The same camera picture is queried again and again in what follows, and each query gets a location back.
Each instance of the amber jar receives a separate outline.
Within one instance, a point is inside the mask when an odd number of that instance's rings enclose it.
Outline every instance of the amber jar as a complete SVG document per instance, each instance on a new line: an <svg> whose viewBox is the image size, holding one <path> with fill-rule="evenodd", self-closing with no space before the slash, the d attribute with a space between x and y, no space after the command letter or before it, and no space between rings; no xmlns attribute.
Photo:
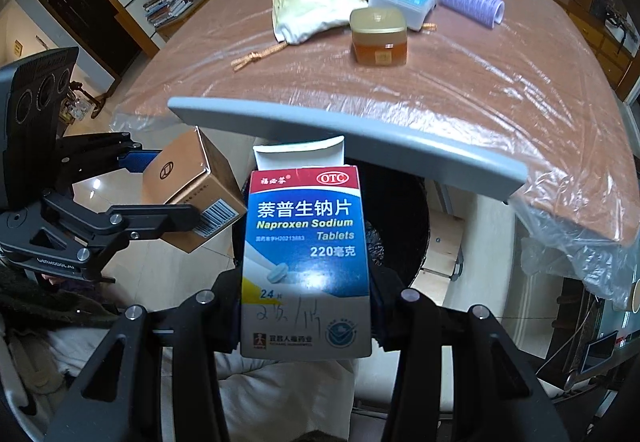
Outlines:
<svg viewBox="0 0 640 442"><path fill-rule="evenodd" d="M351 12L351 41L365 66L406 63L406 21L397 8L358 8Z"/></svg>

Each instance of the trash can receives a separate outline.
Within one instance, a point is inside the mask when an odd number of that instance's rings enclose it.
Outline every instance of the trash can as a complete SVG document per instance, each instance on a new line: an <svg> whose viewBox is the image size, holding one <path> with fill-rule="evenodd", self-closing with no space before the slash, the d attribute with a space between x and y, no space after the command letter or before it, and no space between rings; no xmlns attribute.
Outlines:
<svg viewBox="0 0 640 442"><path fill-rule="evenodd" d="M409 286L415 279L429 246L429 208L422 180L393 169L345 159L358 167L366 223L367 250L373 263L395 270ZM249 180L242 193L245 203ZM234 263L242 265L246 216L232 226Z"/></svg>

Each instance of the dark brown door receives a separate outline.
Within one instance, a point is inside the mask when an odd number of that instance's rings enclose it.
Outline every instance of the dark brown door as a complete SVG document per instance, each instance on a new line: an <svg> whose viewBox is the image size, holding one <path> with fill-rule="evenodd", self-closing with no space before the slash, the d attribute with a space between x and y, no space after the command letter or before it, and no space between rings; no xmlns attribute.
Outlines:
<svg viewBox="0 0 640 442"><path fill-rule="evenodd" d="M41 1L94 58L99 57L98 62L112 70L112 75L122 77L141 52L136 41L116 21L118 12L109 0Z"/></svg>

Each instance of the pill image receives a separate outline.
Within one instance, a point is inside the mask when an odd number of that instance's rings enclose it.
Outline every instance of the pill image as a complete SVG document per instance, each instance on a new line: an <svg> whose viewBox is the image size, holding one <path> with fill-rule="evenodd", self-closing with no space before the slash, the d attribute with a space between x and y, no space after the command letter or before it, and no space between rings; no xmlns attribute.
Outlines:
<svg viewBox="0 0 640 442"><path fill-rule="evenodd" d="M282 281L287 273L289 272L289 266L286 263L280 263L276 265L271 271L267 274L267 279L269 283L278 283Z"/></svg>

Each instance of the brown cardboard box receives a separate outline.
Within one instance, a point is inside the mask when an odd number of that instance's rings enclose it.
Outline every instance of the brown cardboard box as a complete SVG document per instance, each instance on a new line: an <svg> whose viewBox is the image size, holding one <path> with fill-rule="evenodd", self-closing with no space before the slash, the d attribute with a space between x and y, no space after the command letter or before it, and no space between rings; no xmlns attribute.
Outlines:
<svg viewBox="0 0 640 442"><path fill-rule="evenodd" d="M202 213L193 231L162 235L184 252L192 252L246 212L229 162L197 127L171 142L146 167L142 203L190 203Z"/></svg>

